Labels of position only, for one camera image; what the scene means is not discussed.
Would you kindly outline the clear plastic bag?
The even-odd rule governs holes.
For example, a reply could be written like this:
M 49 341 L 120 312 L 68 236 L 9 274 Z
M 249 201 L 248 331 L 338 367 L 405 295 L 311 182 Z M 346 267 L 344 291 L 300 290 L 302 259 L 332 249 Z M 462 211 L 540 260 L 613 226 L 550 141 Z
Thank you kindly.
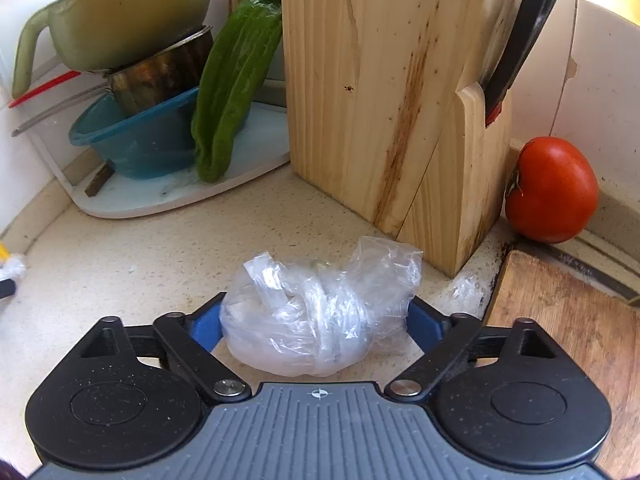
M 328 377 L 370 353 L 399 354 L 422 281 L 422 252 L 363 236 L 344 266 L 245 261 L 221 303 L 227 347 L 238 361 L 284 377 Z

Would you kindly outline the wooden cutting board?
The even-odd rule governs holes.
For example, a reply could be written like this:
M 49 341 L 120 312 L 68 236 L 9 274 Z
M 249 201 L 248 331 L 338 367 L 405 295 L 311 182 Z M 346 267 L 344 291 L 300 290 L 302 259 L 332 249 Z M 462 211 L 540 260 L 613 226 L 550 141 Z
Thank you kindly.
M 639 310 L 519 250 L 502 265 L 486 323 L 532 318 L 601 389 L 612 429 L 598 465 L 615 479 L 637 479 L 640 465 Z

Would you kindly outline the red tomato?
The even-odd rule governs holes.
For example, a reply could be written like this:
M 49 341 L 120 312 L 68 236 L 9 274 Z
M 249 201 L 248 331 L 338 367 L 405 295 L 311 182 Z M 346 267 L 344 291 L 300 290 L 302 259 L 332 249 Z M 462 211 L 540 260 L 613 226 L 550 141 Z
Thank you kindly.
M 506 220 L 515 232 L 544 244 L 570 240 L 598 206 L 599 185 L 578 148 L 554 136 L 529 140 L 504 192 Z

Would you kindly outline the teal plastic basin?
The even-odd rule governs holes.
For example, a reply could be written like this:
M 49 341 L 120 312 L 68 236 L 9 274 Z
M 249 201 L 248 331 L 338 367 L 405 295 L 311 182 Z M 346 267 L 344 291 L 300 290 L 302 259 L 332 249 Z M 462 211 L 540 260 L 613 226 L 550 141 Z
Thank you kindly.
M 198 89 L 193 88 L 148 110 L 127 117 L 107 93 L 92 103 L 70 127 L 75 146 L 90 146 L 118 174 L 151 179 L 194 164 L 192 116 Z

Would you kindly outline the white dish rack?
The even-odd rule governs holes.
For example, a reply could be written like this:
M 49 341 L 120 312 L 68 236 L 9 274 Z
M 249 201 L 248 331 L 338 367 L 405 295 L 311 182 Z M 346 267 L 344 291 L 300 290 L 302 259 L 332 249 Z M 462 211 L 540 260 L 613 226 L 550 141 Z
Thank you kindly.
M 114 174 L 96 196 L 89 197 L 86 187 L 94 177 L 92 172 L 78 184 L 71 184 L 40 136 L 29 133 L 27 137 L 81 211 L 111 220 L 145 217 L 192 205 L 237 188 L 290 161 L 286 109 L 259 102 L 252 104 L 244 127 L 235 136 L 228 171 L 214 184 L 198 180 L 192 167 L 148 180 Z

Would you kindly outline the crumpled clear plastic bag corner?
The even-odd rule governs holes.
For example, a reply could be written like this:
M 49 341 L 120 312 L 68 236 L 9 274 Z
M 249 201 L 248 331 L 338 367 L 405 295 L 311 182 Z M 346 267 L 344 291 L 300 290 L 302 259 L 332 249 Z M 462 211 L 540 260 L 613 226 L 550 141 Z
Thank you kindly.
M 24 281 L 27 273 L 26 257 L 20 254 L 11 254 L 1 258 L 0 280 L 12 280 L 15 284 Z

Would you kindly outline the wooden knife block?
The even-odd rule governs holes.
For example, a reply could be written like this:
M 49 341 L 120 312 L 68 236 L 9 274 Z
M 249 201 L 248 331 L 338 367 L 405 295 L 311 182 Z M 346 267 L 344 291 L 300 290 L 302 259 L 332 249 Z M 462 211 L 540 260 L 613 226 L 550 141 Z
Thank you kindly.
M 457 274 L 499 217 L 511 115 L 488 122 L 484 0 L 282 0 L 296 174 Z

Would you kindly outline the steel pot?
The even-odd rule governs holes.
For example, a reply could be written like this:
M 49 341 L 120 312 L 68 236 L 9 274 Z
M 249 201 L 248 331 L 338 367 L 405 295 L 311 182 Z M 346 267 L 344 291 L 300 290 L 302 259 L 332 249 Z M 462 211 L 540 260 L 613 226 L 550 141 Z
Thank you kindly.
M 150 58 L 107 73 L 104 82 L 47 108 L 16 127 L 11 136 L 20 136 L 62 110 L 104 94 L 109 94 L 115 99 L 126 117 L 145 112 L 175 96 L 180 96 L 200 83 L 213 43 L 212 28 L 203 25 L 194 34 L 184 37 Z

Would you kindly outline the green pepper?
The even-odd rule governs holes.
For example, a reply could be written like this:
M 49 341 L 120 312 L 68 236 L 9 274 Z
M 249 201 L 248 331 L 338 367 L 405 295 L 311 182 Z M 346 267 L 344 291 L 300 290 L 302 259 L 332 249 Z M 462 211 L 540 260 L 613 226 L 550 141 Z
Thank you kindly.
M 230 0 L 230 9 L 209 52 L 191 124 L 196 171 L 207 183 L 227 172 L 234 136 L 282 39 L 282 0 Z

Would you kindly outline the red handled utensil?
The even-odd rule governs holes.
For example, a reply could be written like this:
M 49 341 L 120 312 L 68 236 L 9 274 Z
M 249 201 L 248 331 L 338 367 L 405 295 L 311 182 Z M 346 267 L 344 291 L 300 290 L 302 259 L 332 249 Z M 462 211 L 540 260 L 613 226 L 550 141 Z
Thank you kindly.
M 10 104 L 9 104 L 9 108 L 14 108 L 14 107 L 18 107 L 21 104 L 23 104 L 24 102 L 30 100 L 31 98 L 34 98 L 35 96 L 39 96 L 41 93 L 46 92 L 56 86 L 58 86 L 59 84 L 64 84 L 64 82 L 72 80 L 76 77 L 78 77 L 80 75 L 79 72 L 76 72 L 76 70 L 69 70 L 68 72 L 57 76 L 47 82 L 45 82 L 44 84 L 40 84 L 40 86 L 36 87 L 35 89 L 29 90 L 27 91 L 24 96 L 20 96 L 19 98 L 13 100 Z

